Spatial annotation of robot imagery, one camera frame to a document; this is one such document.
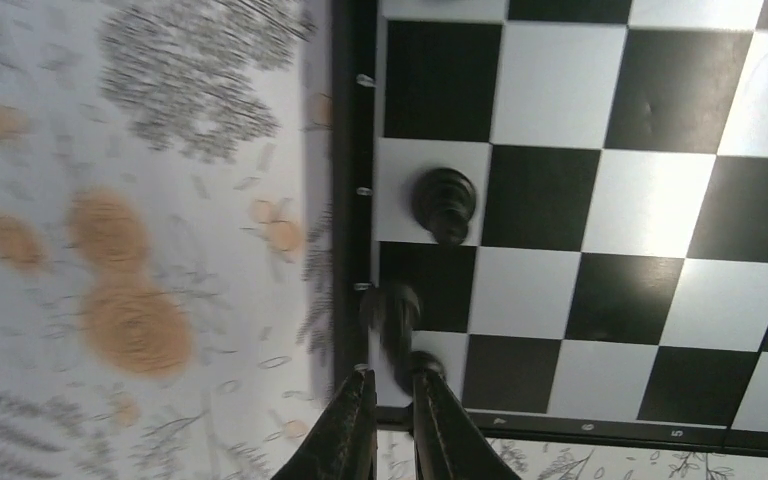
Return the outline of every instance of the chess board border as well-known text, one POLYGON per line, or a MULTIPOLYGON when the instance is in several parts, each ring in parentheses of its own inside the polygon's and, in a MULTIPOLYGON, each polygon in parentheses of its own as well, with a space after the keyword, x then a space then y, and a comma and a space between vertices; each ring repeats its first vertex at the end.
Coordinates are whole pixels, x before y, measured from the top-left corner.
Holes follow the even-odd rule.
MULTIPOLYGON (((332 378, 335 386, 348 377, 355 365, 368 362, 367 326, 358 321, 357 312, 364 291, 374 281, 372 195, 375 82, 379 73, 376 72, 376 42, 381 25, 379 8, 377 0, 332 2, 332 378)), ((378 407, 379 428, 409 430, 406 411, 378 407)), ((469 414, 481 433, 492 438, 768 457, 768 434, 759 432, 683 427, 682 441, 676 441, 672 435, 676 427, 672 426, 589 422, 598 425, 588 431, 582 429, 581 421, 576 420, 479 412, 469 414), (637 429, 645 429, 647 436, 663 440, 639 438, 640 434, 635 433, 637 429), (754 447, 724 445, 727 433, 739 435, 742 444, 754 447)))

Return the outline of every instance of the gray leaf pattern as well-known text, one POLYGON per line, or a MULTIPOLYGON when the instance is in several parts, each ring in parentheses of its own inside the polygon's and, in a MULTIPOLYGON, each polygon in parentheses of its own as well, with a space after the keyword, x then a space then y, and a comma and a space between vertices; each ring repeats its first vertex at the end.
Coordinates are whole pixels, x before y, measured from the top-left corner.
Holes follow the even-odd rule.
POLYGON ((114 11, 100 32, 102 94, 157 151, 233 162, 240 142, 278 120, 249 70, 283 69, 313 25, 297 0, 148 1, 114 11))
POLYGON ((313 298, 307 315, 296 332, 296 343, 307 343, 307 352, 325 365, 332 349, 333 331, 331 292, 331 208, 326 207, 307 233, 308 252, 302 280, 312 286, 313 298))

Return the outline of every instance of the checkered pattern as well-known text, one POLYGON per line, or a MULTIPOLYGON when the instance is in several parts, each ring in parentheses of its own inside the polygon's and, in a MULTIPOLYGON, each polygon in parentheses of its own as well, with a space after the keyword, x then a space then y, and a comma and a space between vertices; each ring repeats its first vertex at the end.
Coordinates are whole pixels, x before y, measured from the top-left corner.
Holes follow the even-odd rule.
POLYGON ((768 432, 768 0, 381 8, 379 278, 464 406, 768 432), (409 212, 437 166, 459 247, 409 212))

